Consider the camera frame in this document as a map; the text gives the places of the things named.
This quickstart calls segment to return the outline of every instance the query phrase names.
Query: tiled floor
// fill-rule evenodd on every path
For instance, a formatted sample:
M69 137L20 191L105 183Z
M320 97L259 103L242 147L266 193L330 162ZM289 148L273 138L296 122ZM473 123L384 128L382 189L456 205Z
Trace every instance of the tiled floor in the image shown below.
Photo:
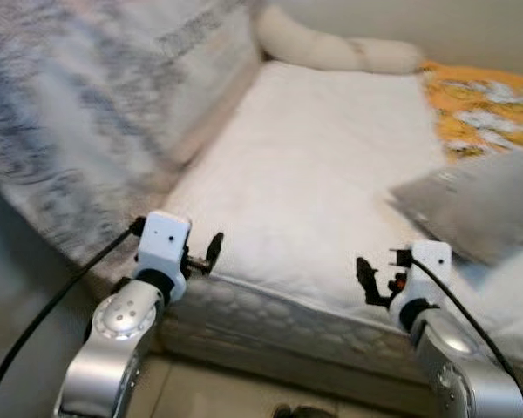
M152 357L143 368L127 418L271 418L276 405L310 405L339 418L386 418L358 405L255 377Z

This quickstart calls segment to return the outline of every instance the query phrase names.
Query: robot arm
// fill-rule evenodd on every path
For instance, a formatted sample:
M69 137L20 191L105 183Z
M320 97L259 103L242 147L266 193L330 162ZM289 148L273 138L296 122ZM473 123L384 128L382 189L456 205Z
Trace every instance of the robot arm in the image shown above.
M191 269L210 273L221 250L219 233L205 260L188 257L190 229L188 220L149 214L132 279L95 310L89 337L66 372L54 418L125 416L140 363L166 307L186 291Z
M451 248L443 242L417 241L397 251L397 266L406 267L390 282L391 296L377 290L374 274L357 259L357 277L366 302L388 308L391 320L410 333L416 359L437 396L441 416L450 418L523 418L523 398L513 378L483 354L473 337L445 308L438 286L414 266L419 260L449 284Z

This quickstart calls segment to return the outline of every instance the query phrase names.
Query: white wall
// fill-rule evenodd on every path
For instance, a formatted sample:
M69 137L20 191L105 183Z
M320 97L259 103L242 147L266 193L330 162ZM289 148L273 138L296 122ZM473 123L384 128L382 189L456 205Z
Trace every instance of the white wall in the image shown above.
M445 64L523 73L523 0L275 0L308 26L399 39Z
M65 259L0 197L0 361L68 274ZM91 309L84 289L74 288L44 321L0 387L0 417L50 416Z

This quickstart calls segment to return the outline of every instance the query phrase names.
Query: yellow floral blanket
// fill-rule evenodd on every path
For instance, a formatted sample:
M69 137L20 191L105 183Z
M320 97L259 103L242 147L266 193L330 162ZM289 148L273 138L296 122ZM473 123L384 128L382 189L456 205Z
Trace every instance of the yellow floral blanket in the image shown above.
M523 76L433 62L423 74L450 161L523 148Z

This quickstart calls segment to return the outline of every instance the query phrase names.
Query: white mattress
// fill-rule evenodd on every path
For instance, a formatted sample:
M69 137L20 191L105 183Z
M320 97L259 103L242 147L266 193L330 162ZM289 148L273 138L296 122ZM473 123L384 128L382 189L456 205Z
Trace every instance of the white mattress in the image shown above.
M166 202L194 222L191 253L226 235L179 320L417 379L403 333L364 304L354 259L380 268L385 292L388 249L423 237L387 190L443 163L416 76L265 65ZM523 252L495 270L457 266L452 289L523 367Z

